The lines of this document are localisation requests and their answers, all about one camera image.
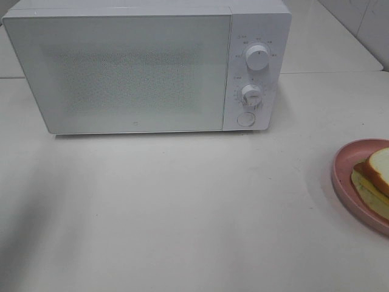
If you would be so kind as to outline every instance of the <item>white microwave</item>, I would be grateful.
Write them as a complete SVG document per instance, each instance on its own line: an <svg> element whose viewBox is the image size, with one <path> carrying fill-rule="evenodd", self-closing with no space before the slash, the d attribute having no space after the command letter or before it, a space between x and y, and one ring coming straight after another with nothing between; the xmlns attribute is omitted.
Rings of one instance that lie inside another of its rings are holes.
<svg viewBox="0 0 389 292"><path fill-rule="evenodd" d="M2 22L50 133L263 130L281 0L21 0Z"/></svg>

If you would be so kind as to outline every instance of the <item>sandwich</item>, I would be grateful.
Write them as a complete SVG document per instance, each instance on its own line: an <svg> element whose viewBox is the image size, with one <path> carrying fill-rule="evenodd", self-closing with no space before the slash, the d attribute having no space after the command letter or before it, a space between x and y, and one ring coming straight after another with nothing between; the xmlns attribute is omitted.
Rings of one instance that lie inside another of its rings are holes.
<svg viewBox="0 0 389 292"><path fill-rule="evenodd" d="M389 148L378 150L356 164L351 180L362 201L389 220Z"/></svg>

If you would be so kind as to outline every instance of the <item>timer knob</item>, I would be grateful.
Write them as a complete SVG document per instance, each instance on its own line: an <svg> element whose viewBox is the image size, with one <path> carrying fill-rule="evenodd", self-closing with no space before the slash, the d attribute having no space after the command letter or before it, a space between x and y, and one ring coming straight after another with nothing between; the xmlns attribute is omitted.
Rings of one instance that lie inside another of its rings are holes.
<svg viewBox="0 0 389 292"><path fill-rule="evenodd" d="M246 50L246 64L253 71L262 70L269 64L269 49L265 44L255 44Z"/></svg>
<svg viewBox="0 0 389 292"><path fill-rule="evenodd" d="M246 85L242 89L242 103L245 106L257 106L262 101L263 89L257 85Z"/></svg>

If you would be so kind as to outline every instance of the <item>white countertop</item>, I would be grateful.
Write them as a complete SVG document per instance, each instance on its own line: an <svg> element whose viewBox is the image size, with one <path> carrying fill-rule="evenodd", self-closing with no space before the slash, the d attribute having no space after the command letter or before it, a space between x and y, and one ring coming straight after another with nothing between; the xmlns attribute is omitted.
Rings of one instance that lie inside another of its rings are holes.
<svg viewBox="0 0 389 292"><path fill-rule="evenodd" d="M382 65L317 0L284 0L292 24L282 73L381 71ZM0 27L0 78L24 76Z"/></svg>
<svg viewBox="0 0 389 292"><path fill-rule="evenodd" d="M335 152L388 137L389 73L283 74L269 130L55 137L0 80L0 291L388 291Z"/></svg>

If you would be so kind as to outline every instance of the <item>plate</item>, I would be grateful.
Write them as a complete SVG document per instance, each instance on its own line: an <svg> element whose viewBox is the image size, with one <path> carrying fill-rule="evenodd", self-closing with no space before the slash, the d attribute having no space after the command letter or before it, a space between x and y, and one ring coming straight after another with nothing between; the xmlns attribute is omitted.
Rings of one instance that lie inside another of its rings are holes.
<svg viewBox="0 0 389 292"><path fill-rule="evenodd" d="M351 182L355 164L387 147L389 141L383 139L358 140L343 146L335 155L331 178L335 192L345 207L362 222L389 236L389 220L370 210Z"/></svg>

